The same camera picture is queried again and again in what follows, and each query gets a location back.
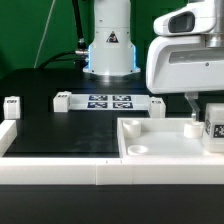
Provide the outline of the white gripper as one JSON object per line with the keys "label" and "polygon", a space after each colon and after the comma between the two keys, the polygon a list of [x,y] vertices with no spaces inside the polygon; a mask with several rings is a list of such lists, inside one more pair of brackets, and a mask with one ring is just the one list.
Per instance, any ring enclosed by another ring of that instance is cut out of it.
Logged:
{"label": "white gripper", "polygon": [[224,90],[224,1],[190,1],[154,21],[146,85],[154,94],[185,93],[199,120],[201,91]]}

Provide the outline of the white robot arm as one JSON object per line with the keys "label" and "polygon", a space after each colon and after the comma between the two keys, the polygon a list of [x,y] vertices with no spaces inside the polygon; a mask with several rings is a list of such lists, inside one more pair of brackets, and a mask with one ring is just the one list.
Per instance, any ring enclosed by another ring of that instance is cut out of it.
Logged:
{"label": "white robot arm", "polygon": [[[130,0],[94,0],[94,40],[83,71],[104,82],[140,69],[130,40]],[[146,86],[154,94],[183,92],[196,109],[196,94],[224,90],[224,0],[188,0],[154,21],[157,37],[146,63]]]}

